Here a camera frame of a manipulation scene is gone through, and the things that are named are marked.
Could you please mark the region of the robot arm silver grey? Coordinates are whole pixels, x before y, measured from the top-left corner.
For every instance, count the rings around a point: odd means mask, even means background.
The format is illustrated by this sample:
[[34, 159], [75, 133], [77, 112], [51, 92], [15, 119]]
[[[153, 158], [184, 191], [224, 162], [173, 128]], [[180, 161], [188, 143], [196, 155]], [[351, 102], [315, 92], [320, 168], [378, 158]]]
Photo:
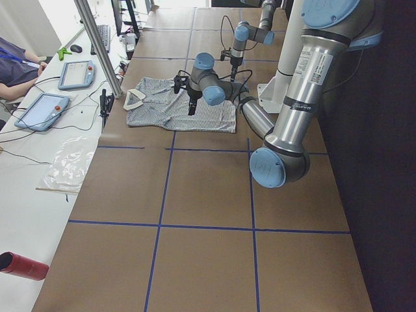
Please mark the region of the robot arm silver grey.
[[248, 50], [247, 41], [253, 41], [255, 44], [271, 45], [274, 41], [272, 32], [272, 23], [274, 13], [277, 8], [281, 7], [282, 1], [264, 0], [264, 1], [241, 1], [245, 5], [261, 8], [261, 17], [259, 26], [250, 25], [247, 21], [240, 21], [235, 28], [233, 35], [233, 45], [226, 49], [223, 48], [220, 60], [223, 61], [229, 57], [231, 64], [230, 81], [233, 82], [238, 72], [239, 66], [242, 65], [244, 52]]
[[327, 76], [346, 51], [376, 46], [382, 37], [383, 1], [295, 1], [276, 75], [259, 87], [257, 97], [236, 81], [223, 81], [209, 53], [196, 56], [192, 71], [174, 77], [174, 91], [186, 90], [189, 114], [199, 99], [214, 106], [237, 102], [263, 145], [250, 157], [253, 178], [277, 188], [309, 170], [303, 139], [319, 110]]

